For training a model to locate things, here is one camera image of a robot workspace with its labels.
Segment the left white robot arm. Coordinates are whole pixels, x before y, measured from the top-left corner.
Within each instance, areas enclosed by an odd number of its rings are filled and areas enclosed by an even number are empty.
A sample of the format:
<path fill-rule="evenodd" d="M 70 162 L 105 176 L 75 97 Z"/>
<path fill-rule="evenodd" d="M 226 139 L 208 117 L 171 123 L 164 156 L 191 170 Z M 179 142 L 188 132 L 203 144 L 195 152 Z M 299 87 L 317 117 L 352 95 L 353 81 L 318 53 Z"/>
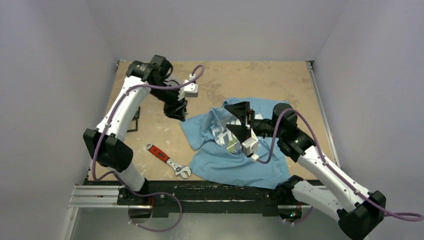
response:
<path fill-rule="evenodd" d="M 83 133 L 92 167 L 99 164 L 111 170 L 131 189 L 129 197 L 138 205 L 148 201 L 149 191 L 143 187 L 146 178 L 132 163 L 134 152 L 124 141 L 132 119 L 148 95 L 163 102 L 166 117 L 185 120 L 187 101 L 180 95 L 179 88 L 166 84 L 172 70 L 173 65 L 160 55 L 154 55 L 150 62 L 133 61 L 109 112 L 94 129 L 88 128 Z"/>

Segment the light blue printed t-shirt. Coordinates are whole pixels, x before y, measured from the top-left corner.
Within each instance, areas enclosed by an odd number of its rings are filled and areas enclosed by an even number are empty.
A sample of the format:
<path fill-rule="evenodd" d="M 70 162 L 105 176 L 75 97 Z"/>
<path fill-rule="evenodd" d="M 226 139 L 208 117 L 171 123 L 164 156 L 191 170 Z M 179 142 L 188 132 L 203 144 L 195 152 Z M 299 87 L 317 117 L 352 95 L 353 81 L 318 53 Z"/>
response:
<path fill-rule="evenodd" d="M 240 121 L 224 107 L 180 122 L 181 129 L 196 152 L 189 168 L 205 180 L 242 187 L 275 189 L 291 175 L 285 155 L 274 147 L 267 164 L 251 160 L 242 152 L 241 143 L 227 129 Z"/>

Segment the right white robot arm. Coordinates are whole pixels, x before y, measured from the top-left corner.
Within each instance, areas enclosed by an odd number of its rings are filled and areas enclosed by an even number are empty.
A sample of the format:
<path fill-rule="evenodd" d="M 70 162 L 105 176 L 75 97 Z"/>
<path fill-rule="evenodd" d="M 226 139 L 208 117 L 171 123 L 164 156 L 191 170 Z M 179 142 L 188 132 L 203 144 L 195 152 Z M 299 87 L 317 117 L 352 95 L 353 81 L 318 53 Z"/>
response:
<path fill-rule="evenodd" d="M 280 196 L 288 204 L 309 204 L 334 219 L 352 240 L 363 240 L 383 221 L 386 197 L 360 185 L 322 153 L 313 131 L 304 132 L 297 121 L 302 116 L 290 104 L 278 103 L 270 119 L 257 119 L 248 101 L 228 104 L 225 109 L 239 120 L 228 124 L 241 144 L 242 152 L 255 162 L 259 138 L 271 138 L 271 146 L 312 173 L 326 190 L 316 189 L 299 176 L 290 177 Z"/>

